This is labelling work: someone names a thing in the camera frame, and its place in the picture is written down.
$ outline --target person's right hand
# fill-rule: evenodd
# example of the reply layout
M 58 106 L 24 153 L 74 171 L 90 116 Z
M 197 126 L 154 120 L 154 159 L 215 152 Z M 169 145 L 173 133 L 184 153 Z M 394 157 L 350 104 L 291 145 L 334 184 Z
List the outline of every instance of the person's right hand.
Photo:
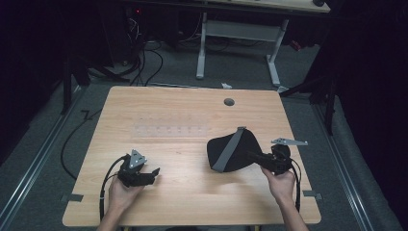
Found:
M 116 210 L 123 213 L 127 210 L 135 200 L 136 196 L 144 189 L 144 186 L 126 187 L 117 178 L 117 175 L 112 179 L 109 187 L 109 210 Z
M 278 205 L 293 203 L 294 174 L 286 171 L 280 175 L 274 175 L 266 168 L 261 167 L 261 170 L 268 179 L 270 193 L 275 197 Z

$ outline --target foam pad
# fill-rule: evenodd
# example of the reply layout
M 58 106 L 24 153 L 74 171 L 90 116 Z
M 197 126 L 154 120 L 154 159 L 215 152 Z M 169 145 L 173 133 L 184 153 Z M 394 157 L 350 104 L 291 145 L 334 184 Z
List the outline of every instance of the foam pad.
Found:
M 213 166 L 233 136 L 234 134 L 231 134 L 208 141 L 207 155 L 211 169 L 213 169 Z M 235 171 L 252 165 L 254 162 L 247 158 L 248 151 L 262 153 L 262 149 L 252 132 L 243 129 L 241 138 L 222 172 Z

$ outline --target gray carpet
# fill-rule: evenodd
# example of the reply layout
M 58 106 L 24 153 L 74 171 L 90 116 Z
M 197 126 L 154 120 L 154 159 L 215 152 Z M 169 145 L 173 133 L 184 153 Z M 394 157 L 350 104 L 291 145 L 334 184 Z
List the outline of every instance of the gray carpet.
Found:
M 158 47 L 158 43 L 148 44 L 148 48 Z M 233 89 L 276 90 L 271 85 L 268 66 L 264 56 L 251 55 L 251 52 L 237 52 L 238 48 L 228 47 L 222 52 L 209 51 L 205 78 L 195 79 L 197 47 L 179 46 L 178 49 L 163 45 L 156 50 L 164 59 L 163 68 L 151 80 L 151 84 L 182 85 L 201 88 L 221 88 L 227 83 Z M 282 86 L 293 87 L 303 82 L 318 47 L 305 48 L 299 52 L 291 47 L 281 47 L 276 59 L 277 70 Z M 152 52 L 146 52 L 146 65 L 142 73 L 145 81 L 160 65 L 160 58 Z M 126 67 L 118 65 L 113 69 L 119 72 Z M 66 118 L 61 133 L 50 148 L 49 156 L 34 185 L 28 192 L 8 230 L 94 230 L 90 228 L 68 228 L 62 224 L 66 202 L 64 195 L 71 193 L 75 184 L 63 170 L 60 152 L 69 134 L 84 121 L 85 113 L 97 112 L 103 107 L 111 86 L 117 85 L 107 79 L 92 78 L 88 88 L 75 93 L 77 104 Z M 294 136 L 297 140 L 308 141 L 308 146 L 300 146 L 303 163 L 306 167 L 312 188 L 321 195 L 318 205 L 321 222 L 310 225 L 311 230 L 361 230 L 355 217 L 344 185 L 335 168 L 331 155 L 332 146 L 328 142 L 321 121 L 317 115 L 324 105 L 310 105 L 307 94 L 295 94 L 283 98 Z M 33 118 L 29 131 L 16 147 L 8 161 L 0 167 L 0 208 L 5 208 L 19 181 L 34 161 L 47 135 L 60 118 L 63 91 L 58 88 L 48 104 Z M 67 168 L 77 175 L 86 155 L 98 116 L 87 121 L 79 128 L 66 144 L 64 161 Z M 389 209 L 370 170 L 354 143 L 352 134 L 344 119 L 341 103 L 336 101 L 336 113 L 333 119 L 332 139 L 341 156 L 354 186 L 370 216 L 372 230 L 402 230 L 393 212 Z M 283 225 L 265 225 L 263 230 L 284 230 Z

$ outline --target hand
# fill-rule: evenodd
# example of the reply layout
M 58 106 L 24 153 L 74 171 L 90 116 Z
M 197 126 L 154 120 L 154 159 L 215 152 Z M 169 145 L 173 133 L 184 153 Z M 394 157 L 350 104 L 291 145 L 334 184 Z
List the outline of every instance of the hand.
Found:
M 115 231 L 123 213 L 132 205 L 144 186 L 127 188 L 115 175 L 109 187 L 109 207 L 98 226 L 98 231 Z
M 109 187 L 109 208 L 117 212 L 126 211 L 135 200 L 136 196 L 144 189 L 144 186 L 127 188 L 115 175 Z
M 261 167 L 261 170 L 268 179 L 270 193 L 275 197 L 278 205 L 290 201 L 293 203 L 294 174 L 286 171 L 280 175 L 274 175 L 266 168 Z
M 261 167 L 261 170 L 268 179 L 270 193 L 272 193 L 273 197 L 275 197 L 276 203 L 279 205 L 286 230 L 309 230 L 302 216 L 294 207 L 294 174 L 290 171 L 286 171 L 280 175 L 274 175 L 266 168 Z

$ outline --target dark background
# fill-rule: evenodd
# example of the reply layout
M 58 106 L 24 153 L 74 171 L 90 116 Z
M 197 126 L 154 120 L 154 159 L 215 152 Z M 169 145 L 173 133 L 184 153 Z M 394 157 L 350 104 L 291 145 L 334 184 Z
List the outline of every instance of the dark background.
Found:
M 404 208 L 408 204 L 404 187 L 408 183 L 404 145 L 408 128 L 407 2 L 347 0 L 329 4 L 332 14 L 356 21 L 351 25 L 336 24 L 328 31 L 324 23 L 293 20 L 284 42 L 321 44 L 305 81 L 321 76 L 337 80 L 336 93 L 354 138 L 401 225 L 408 229 Z M 123 34 L 126 18 L 120 18 L 121 8 L 108 13 L 111 19 L 116 15 L 114 24 L 107 20 L 106 12 L 94 5 L 2 1 L 0 11 L 3 163 L 28 129 L 31 118 L 61 82 L 67 47 L 98 64 L 112 65 L 129 59 L 131 44 Z M 140 25 L 142 29 L 173 46 L 177 45 L 178 31 L 188 34 L 196 21 L 189 19 L 197 18 L 197 13 L 174 9 L 143 9 L 142 13 L 146 19 Z M 320 83 L 310 91 L 321 88 L 328 86 Z

